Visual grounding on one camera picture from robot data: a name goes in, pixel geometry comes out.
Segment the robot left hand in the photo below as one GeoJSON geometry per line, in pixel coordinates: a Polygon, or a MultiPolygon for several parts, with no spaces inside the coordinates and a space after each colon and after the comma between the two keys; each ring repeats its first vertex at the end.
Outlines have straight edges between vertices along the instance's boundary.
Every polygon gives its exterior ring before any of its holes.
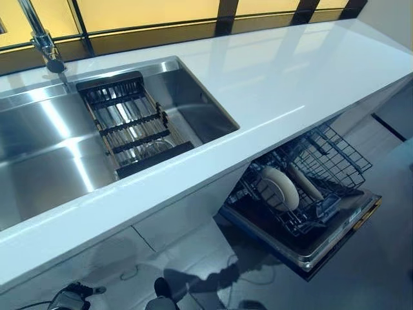
{"type": "Polygon", "coordinates": [[[48,309],[90,309],[91,303],[86,299],[94,294],[94,289],[79,282],[69,284],[52,299],[48,309]]]}

